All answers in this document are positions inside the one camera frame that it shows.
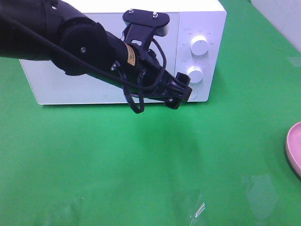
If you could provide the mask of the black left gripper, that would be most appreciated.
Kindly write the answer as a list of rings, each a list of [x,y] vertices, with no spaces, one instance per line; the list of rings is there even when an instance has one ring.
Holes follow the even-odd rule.
[[[143,55],[132,45],[126,44],[110,32],[107,32],[108,42],[116,53],[113,73],[119,73],[120,78],[139,87],[154,85],[148,90],[136,89],[123,84],[122,89],[126,98],[167,98],[164,105],[170,109],[179,108],[182,101],[187,102],[192,93],[189,86],[190,77],[178,72],[176,76],[169,74],[160,65],[155,52],[148,49]]]

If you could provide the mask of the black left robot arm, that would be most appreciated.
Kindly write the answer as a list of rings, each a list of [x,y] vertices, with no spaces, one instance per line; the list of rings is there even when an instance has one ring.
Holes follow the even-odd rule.
[[[177,109],[192,93],[190,77],[172,76],[150,44],[164,36],[170,18],[165,13],[130,9],[119,39],[62,0],[3,0],[0,3],[0,55],[49,60],[66,75],[87,74],[123,90],[135,113],[144,100],[162,101]]]

